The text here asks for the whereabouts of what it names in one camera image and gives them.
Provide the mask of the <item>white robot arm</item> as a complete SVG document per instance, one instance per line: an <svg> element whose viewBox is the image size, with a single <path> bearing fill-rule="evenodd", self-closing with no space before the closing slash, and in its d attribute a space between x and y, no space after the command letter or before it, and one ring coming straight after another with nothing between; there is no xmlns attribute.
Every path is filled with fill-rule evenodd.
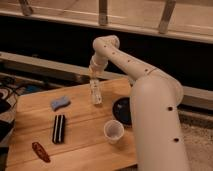
<svg viewBox="0 0 213 171"><path fill-rule="evenodd" d="M139 171L190 171L177 106L181 83L157 67L119 49L115 35L93 41L93 75L113 63L134 80L130 111Z"/></svg>

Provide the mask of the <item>yellow gripper tip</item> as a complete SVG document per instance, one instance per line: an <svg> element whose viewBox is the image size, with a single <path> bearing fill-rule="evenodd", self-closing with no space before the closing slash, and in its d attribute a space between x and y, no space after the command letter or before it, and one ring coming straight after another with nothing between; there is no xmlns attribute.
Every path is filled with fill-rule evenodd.
<svg viewBox="0 0 213 171"><path fill-rule="evenodd" d="M97 79L100 76L100 72L94 71L91 67L89 67L89 76L91 79Z"/></svg>

